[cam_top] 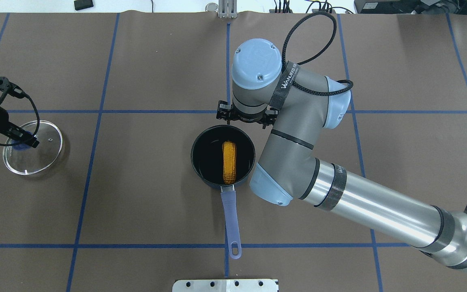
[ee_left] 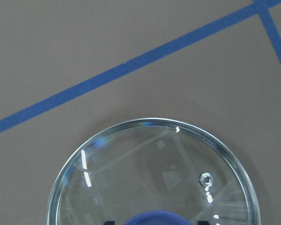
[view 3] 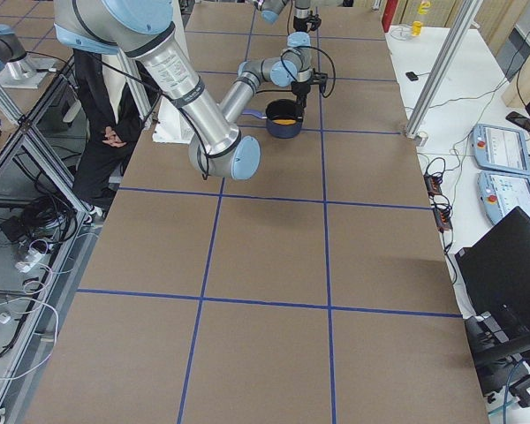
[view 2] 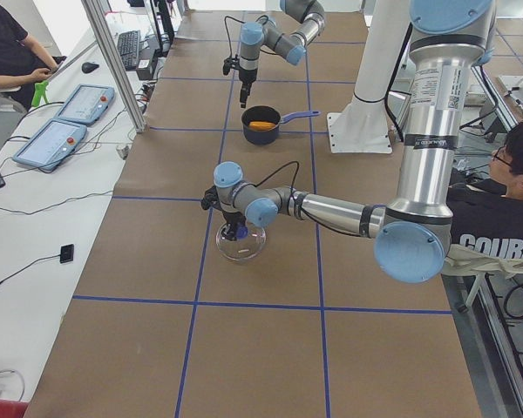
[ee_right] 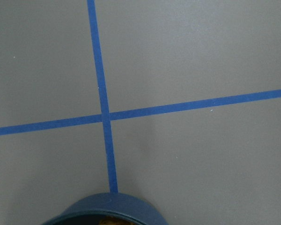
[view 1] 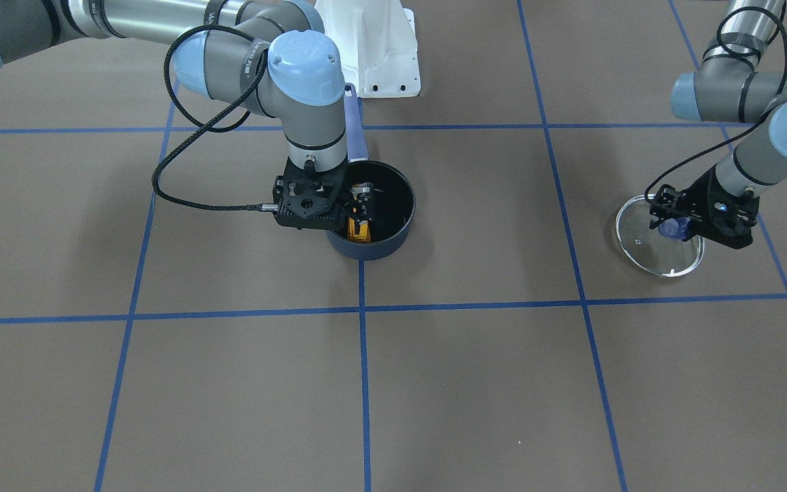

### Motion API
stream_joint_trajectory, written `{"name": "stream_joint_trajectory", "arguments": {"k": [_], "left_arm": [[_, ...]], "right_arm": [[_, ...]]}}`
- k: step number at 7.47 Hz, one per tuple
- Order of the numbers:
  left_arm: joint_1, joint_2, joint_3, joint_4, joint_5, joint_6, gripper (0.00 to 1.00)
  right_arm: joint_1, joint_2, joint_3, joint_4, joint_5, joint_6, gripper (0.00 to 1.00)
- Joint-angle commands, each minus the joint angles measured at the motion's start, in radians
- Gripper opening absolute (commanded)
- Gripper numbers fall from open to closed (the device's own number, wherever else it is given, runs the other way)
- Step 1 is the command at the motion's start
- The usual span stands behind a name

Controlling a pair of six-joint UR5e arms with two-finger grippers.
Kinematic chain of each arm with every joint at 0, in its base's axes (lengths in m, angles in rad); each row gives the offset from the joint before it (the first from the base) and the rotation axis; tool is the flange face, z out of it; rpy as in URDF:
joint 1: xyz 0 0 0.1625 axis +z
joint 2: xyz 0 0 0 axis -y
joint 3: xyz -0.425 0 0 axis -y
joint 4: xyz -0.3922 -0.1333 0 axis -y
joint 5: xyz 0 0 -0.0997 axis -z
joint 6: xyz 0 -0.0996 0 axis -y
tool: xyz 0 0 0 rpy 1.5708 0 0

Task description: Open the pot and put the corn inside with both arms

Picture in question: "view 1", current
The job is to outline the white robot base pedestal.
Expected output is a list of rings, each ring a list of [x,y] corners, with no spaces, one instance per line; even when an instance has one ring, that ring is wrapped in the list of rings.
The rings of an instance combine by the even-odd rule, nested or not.
[[[422,90],[415,13],[400,1],[318,1],[346,83],[359,98],[412,98]]]

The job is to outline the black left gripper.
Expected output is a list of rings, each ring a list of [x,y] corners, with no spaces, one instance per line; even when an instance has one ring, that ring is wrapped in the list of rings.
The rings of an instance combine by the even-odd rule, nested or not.
[[[714,167],[691,185],[691,236],[752,236],[757,224],[757,195],[747,187],[741,195],[728,193]]]

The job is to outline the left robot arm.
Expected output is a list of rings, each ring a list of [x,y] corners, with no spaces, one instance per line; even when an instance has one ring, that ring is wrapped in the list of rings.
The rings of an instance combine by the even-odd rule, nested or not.
[[[682,74],[672,112],[691,121],[751,124],[724,159],[681,192],[662,228],[743,248],[751,239],[757,202],[787,179],[787,72],[760,71],[763,54],[783,31],[784,1],[731,1],[699,69]]]

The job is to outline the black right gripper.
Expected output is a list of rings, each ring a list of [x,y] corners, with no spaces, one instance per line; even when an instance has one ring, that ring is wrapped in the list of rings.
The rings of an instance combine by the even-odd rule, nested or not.
[[[290,196],[309,192],[324,199],[334,199],[340,195],[346,184],[348,160],[344,159],[329,170],[320,170],[318,166],[303,160],[302,164],[288,158],[286,161],[286,191]],[[350,198],[347,202],[348,216],[353,219],[375,219],[375,186],[372,182],[353,184],[349,189]]]

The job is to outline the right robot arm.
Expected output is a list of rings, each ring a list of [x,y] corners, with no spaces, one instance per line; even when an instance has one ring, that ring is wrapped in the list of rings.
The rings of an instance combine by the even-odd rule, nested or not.
[[[196,131],[156,166],[159,198],[187,208],[269,212],[281,226],[336,230],[374,220],[374,187],[347,178],[346,81],[340,50],[312,4],[282,1],[0,1],[0,67],[78,38],[168,44],[163,83]],[[201,136],[243,108],[281,122],[288,158],[269,204],[212,205],[172,196],[161,177]]]

